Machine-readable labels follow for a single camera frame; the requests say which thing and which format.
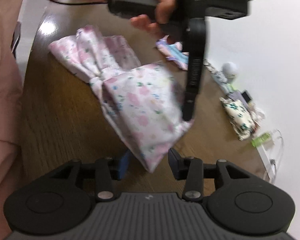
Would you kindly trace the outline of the pink floral garment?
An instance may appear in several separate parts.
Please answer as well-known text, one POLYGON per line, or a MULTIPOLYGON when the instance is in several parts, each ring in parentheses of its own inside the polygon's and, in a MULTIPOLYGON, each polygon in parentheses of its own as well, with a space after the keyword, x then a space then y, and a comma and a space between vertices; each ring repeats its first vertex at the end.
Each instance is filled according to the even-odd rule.
POLYGON ((182 118, 184 91, 161 62, 143 65, 123 36, 90 25, 49 44, 50 53, 88 83, 122 142, 148 172, 190 129, 182 118))

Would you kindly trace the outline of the pink blue purple garment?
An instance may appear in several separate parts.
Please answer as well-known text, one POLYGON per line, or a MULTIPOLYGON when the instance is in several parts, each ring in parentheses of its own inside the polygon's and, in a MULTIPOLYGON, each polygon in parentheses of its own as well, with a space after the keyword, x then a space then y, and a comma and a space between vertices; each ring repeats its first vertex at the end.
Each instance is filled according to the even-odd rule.
POLYGON ((167 36, 157 40, 157 50, 166 57, 167 61, 173 62, 181 70, 188 70, 189 54, 182 52, 182 43, 175 42, 174 44, 168 44, 167 36))

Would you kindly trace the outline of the floral fabric pouch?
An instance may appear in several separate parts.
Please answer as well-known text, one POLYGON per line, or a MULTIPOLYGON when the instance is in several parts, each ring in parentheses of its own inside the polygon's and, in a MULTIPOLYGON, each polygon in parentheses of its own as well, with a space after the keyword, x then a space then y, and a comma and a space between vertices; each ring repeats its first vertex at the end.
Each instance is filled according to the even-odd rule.
POLYGON ((240 141, 250 138, 258 129, 258 123, 241 100, 219 98, 230 123, 240 141))

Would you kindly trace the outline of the white round toy robot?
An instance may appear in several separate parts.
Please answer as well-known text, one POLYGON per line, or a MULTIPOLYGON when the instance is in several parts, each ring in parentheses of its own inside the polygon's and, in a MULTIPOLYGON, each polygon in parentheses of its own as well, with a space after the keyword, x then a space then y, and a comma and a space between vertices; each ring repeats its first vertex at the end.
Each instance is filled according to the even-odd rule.
POLYGON ((238 75, 239 68, 233 62, 226 62, 222 65, 222 73, 227 79, 234 79, 238 75))

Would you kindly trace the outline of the grey box with black device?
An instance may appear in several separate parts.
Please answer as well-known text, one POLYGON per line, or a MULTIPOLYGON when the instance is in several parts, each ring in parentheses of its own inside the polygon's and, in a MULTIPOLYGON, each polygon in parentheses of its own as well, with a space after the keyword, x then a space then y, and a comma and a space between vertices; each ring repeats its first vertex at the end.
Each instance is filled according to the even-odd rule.
POLYGON ((252 103, 253 101, 252 97, 246 90, 244 90, 243 92, 235 90, 232 93, 228 94, 228 98, 234 101, 241 101, 243 105, 245 105, 245 107, 247 107, 249 103, 252 103))

